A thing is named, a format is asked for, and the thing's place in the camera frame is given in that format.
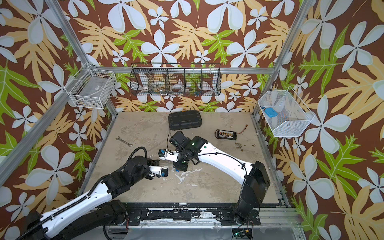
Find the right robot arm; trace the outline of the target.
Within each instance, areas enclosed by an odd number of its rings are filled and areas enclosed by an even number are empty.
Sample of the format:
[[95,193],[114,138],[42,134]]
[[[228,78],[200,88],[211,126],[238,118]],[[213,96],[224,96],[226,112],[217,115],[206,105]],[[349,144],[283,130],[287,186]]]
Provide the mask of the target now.
[[181,131],[176,132],[169,142],[175,147],[175,150],[171,152],[167,149],[160,149],[159,157],[161,160],[172,161],[175,169],[185,172],[188,164],[196,160],[196,165],[209,164],[242,185],[239,200],[233,209],[234,219],[237,223],[246,223],[251,211],[261,208],[271,184],[263,163],[242,161],[219,150],[202,137],[195,136],[190,139]]

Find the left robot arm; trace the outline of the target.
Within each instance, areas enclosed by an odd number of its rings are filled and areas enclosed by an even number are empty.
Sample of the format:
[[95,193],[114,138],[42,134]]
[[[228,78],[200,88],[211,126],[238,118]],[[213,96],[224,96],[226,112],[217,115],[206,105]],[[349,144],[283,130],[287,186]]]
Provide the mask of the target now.
[[116,198],[143,179],[168,175],[168,168],[150,159],[147,152],[136,156],[139,150],[146,148],[136,148],[121,167],[100,177],[88,192],[55,210],[30,214],[18,239],[71,240],[99,226],[123,223],[127,210]]

